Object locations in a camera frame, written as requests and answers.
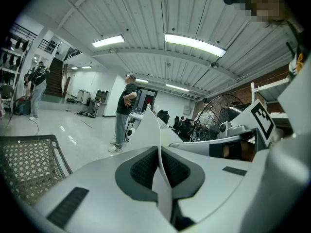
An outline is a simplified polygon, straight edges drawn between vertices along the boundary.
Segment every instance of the brick wall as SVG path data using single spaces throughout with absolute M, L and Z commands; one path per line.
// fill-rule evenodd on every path
M 240 85 L 239 87 L 236 87 L 230 91 L 227 91 L 224 94 L 234 95 L 238 97 L 244 104 L 251 103 L 252 102 L 252 89 L 251 89 L 252 82 L 254 82 L 255 87 L 258 87 L 258 86 L 263 86 L 266 84 L 270 84 L 270 83 L 285 79 L 287 76 L 288 76 L 288 64 L 272 72 L 269 72 L 257 79 L 254 79 L 246 84 Z M 264 103 L 263 98 L 258 93 L 255 93 L 255 94 L 256 94 L 255 100 L 260 99 L 260 101 Z M 198 115 L 200 111 L 202 111 L 202 109 L 203 109 L 203 103 L 202 102 L 196 103 L 192 119 L 195 119 L 195 117 Z M 268 104 L 267 110 L 269 113 L 284 112 L 279 103 Z

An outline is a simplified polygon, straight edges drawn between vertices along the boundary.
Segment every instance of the floor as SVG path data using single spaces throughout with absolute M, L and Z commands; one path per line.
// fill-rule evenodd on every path
M 8 127 L 9 116 L 0 120 L 0 135 L 35 135 L 37 125 L 28 116 L 13 115 Z M 90 118 L 77 116 L 65 110 L 39 110 L 38 135 L 54 134 L 72 171 L 85 164 L 110 157 L 110 140 L 114 137 L 115 118 Z

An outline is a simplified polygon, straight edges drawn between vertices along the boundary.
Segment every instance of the sneaker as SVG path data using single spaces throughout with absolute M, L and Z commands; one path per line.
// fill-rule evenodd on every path
M 122 150 L 122 148 L 117 148 L 115 145 L 114 146 L 112 146 L 112 147 L 109 147 L 108 148 L 108 151 L 109 152 L 111 152 L 111 153 L 120 153 L 120 152 L 122 152 L 123 150 Z

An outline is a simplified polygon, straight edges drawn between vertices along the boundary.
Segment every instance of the railing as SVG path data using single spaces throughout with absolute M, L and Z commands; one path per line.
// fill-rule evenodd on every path
M 77 49 L 72 50 L 72 51 L 68 51 L 65 60 L 70 59 L 71 57 L 76 56 L 80 53 L 82 53 L 82 52 L 80 50 L 77 50 Z
M 11 26 L 10 31 L 13 33 L 19 33 L 19 34 L 25 36 L 26 39 L 29 38 L 32 41 L 34 41 L 37 38 L 37 35 L 35 33 L 29 31 L 28 29 L 25 29 L 24 27 L 18 25 L 17 23 L 14 23 L 14 22 Z
M 47 40 L 43 39 L 39 45 L 39 48 L 44 50 L 45 52 L 48 52 L 49 54 L 52 54 L 56 45 L 54 45 L 51 42 L 48 42 Z

